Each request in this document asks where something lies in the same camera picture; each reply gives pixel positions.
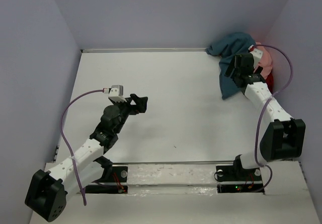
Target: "pile of cloth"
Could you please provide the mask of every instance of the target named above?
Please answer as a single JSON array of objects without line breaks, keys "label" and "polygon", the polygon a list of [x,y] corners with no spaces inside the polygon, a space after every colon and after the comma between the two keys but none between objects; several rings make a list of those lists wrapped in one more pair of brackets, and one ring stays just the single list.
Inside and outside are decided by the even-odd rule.
[{"label": "pile of cloth", "polygon": [[[238,87],[232,81],[231,78],[225,77],[225,72],[235,54],[239,53],[247,53],[248,48],[251,45],[261,44],[260,42],[256,42],[251,35],[247,33],[237,32],[232,33],[221,40],[212,43],[207,49],[207,54],[213,56],[221,56],[221,60],[219,62],[220,66],[220,75],[219,75],[219,85],[222,94],[222,99],[227,99],[237,92],[239,92]],[[261,75],[265,79],[268,88],[271,92],[273,92],[274,79],[272,75],[272,59],[268,51],[261,46],[257,46],[257,48],[263,51],[263,56],[258,64],[263,68]]]}]

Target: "gray wall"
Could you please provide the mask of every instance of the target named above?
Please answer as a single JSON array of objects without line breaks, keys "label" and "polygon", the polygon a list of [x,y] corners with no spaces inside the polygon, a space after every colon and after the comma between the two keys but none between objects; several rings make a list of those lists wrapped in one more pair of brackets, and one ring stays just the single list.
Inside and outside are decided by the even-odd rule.
[{"label": "gray wall", "polygon": [[31,177],[53,157],[79,49],[54,0],[0,0],[0,223],[29,223]]},{"label": "gray wall", "polygon": [[[266,43],[284,49],[294,64],[294,78],[279,97],[282,106],[306,123],[301,161],[307,183],[322,220],[322,0],[289,0]],[[273,52],[276,88],[288,78],[288,65]]]},{"label": "gray wall", "polygon": [[205,47],[233,31],[262,40],[287,0],[56,0],[89,48]]}]

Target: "white table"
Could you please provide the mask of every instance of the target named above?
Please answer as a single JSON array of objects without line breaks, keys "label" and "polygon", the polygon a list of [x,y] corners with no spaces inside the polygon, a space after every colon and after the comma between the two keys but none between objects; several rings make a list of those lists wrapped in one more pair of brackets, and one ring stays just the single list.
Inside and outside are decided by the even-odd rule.
[{"label": "white table", "polygon": [[[258,113],[242,94],[221,99],[218,62],[205,52],[85,53],[72,99],[116,84],[124,85],[125,96],[149,97],[147,112],[130,116],[106,153],[113,162],[233,160],[253,149]],[[71,107],[64,130],[74,149],[93,132],[109,104],[106,95],[95,93]],[[61,142],[57,163],[68,155]],[[127,195],[87,194],[86,207],[77,195],[54,223],[319,223],[299,164],[271,167],[266,195],[182,194],[175,188],[146,195],[129,189]],[[266,182],[268,171],[262,175]],[[47,222],[33,213],[30,223]]]}]

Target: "teal towel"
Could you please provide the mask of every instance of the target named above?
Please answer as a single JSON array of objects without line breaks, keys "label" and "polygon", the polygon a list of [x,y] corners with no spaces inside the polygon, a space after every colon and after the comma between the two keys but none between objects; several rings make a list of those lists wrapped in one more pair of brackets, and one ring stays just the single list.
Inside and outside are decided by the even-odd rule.
[{"label": "teal towel", "polygon": [[219,62],[219,85],[223,100],[233,96],[239,91],[232,79],[225,77],[225,72],[229,66],[229,63],[235,54],[247,53],[248,48],[252,44],[255,45],[256,43],[249,34],[237,32],[229,34],[223,39],[212,43],[206,49],[207,54],[222,57]]}]

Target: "pink cloth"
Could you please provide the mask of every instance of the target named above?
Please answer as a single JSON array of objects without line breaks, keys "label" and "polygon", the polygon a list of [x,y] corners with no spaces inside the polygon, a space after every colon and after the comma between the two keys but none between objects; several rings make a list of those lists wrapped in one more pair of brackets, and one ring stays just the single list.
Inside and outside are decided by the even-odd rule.
[{"label": "pink cloth", "polygon": [[263,51],[263,56],[258,64],[258,66],[261,66],[263,68],[261,75],[264,77],[264,79],[267,78],[267,76],[271,73],[273,66],[272,66],[272,58],[269,54],[269,52],[262,46],[256,47],[259,50]]}]

